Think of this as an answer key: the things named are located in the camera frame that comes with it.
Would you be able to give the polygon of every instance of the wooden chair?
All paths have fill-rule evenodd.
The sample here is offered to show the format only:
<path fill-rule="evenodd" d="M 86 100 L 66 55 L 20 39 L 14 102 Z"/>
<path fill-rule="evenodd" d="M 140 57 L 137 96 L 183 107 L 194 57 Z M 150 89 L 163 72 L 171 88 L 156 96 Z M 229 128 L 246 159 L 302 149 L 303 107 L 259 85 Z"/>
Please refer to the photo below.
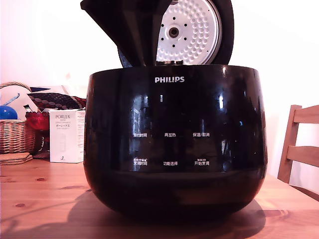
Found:
<path fill-rule="evenodd" d="M 319 167 L 319 147 L 296 146 L 299 123 L 319 124 L 319 106 L 302 109 L 293 105 L 290 108 L 286 137 L 279 167 L 278 179 L 289 183 L 293 161 Z M 307 189 L 295 187 L 319 201 L 319 195 Z"/>

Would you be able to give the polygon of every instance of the box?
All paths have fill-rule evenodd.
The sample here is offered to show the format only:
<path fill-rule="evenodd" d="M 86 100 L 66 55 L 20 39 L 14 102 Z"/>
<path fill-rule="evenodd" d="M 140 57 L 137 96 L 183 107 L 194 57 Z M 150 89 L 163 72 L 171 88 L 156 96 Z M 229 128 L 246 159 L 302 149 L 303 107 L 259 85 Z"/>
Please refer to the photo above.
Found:
<path fill-rule="evenodd" d="M 50 162 L 84 160 L 84 110 L 50 110 Z"/>

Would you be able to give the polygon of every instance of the fabric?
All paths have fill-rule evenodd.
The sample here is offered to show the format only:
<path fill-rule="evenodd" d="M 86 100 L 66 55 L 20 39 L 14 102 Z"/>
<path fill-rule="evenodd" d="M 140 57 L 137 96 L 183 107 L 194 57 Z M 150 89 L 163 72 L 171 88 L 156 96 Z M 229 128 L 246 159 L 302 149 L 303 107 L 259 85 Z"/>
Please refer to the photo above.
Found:
<path fill-rule="evenodd" d="M 30 93 L 28 96 L 41 111 L 83 109 L 86 106 L 86 99 L 60 93 Z"/>

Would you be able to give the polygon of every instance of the black rice cooker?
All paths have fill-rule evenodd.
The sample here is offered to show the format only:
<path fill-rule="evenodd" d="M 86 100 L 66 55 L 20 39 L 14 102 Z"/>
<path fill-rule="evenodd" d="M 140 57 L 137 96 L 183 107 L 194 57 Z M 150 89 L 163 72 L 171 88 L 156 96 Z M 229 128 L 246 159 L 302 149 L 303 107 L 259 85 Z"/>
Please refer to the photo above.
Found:
<path fill-rule="evenodd" d="M 247 206 L 266 174 L 265 112 L 258 72 L 227 65 L 230 1 L 81 6 L 117 43 L 124 66 L 90 78 L 84 169 L 97 198 L 144 219 L 210 219 Z"/>

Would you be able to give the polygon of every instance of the white wall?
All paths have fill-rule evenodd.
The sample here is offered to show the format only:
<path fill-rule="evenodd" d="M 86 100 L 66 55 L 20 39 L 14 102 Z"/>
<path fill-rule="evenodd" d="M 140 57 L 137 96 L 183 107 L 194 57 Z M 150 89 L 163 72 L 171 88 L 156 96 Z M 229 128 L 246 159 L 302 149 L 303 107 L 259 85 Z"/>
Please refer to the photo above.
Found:
<path fill-rule="evenodd" d="M 232 2 L 230 64 L 260 72 L 268 172 L 277 176 L 290 105 L 319 105 L 319 1 Z M 91 73 L 112 68 L 121 68 L 116 47 L 80 9 L 80 0 L 1 0 L 1 82 L 69 85 L 76 93 Z M 319 146 L 318 133 L 319 127 L 300 126 L 298 145 Z M 318 169 L 294 163 L 292 184 L 319 192 L 318 180 Z"/>

